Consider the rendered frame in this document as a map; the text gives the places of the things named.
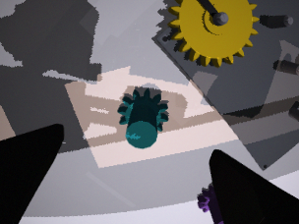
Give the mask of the yellow gear with black stripe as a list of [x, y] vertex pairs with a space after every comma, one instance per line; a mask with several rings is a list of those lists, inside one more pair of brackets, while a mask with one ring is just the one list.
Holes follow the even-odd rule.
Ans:
[[[180, 6], [169, 7], [177, 19], [166, 23], [172, 28], [178, 28], [170, 40], [184, 40], [178, 52], [190, 52], [190, 61], [198, 60], [201, 56], [201, 65], [207, 66], [212, 60], [216, 68], [220, 68], [221, 58], [225, 64], [233, 64], [233, 54], [244, 57], [245, 48], [252, 48], [248, 40], [251, 34], [256, 34], [252, 23], [260, 18], [253, 17], [252, 10], [255, 3], [247, 0], [176, 0]], [[216, 13], [225, 13], [228, 17], [227, 25], [216, 26], [212, 18]]]

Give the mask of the dark teal gear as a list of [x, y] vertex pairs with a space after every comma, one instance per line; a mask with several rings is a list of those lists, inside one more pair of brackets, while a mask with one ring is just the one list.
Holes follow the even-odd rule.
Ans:
[[123, 104], [127, 107], [119, 107], [119, 115], [125, 115], [119, 120], [119, 125], [127, 124], [126, 140], [133, 148], [151, 147], [157, 140], [157, 131], [162, 132], [162, 123], [168, 121], [165, 115], [168, 104], [158, 104], [161, 95], [158, 93], [150, 99], [150, 89], [147, 88], [145, 96], [140, 96], [136, 89], [133, 92], [133, 99], [123, 96]]

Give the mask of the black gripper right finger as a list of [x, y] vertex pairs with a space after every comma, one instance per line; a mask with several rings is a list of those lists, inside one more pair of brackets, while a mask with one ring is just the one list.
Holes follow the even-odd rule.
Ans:
[[299, 198], [214, 150], [209, 173], [223, 224], [299, 224]]

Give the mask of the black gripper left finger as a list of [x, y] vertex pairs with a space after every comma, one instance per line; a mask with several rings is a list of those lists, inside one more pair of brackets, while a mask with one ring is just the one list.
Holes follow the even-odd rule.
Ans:
[[0, 224], [19, 224], [63, 139], [56, 123], [0, 140]]

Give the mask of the purple gear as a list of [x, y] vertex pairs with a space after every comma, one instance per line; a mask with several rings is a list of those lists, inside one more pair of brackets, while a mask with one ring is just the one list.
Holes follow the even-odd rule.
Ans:
[[209, 186], [209, 190], [202, 191], [203, 196], [197, 196], [198, 207], [203, 209], [205, 213], [211, 211], [211, 217], [213, 224], [223, 224], [223, 218], [221, 218], [220, 207], [217, 205], [217, 198], [212, 186]]

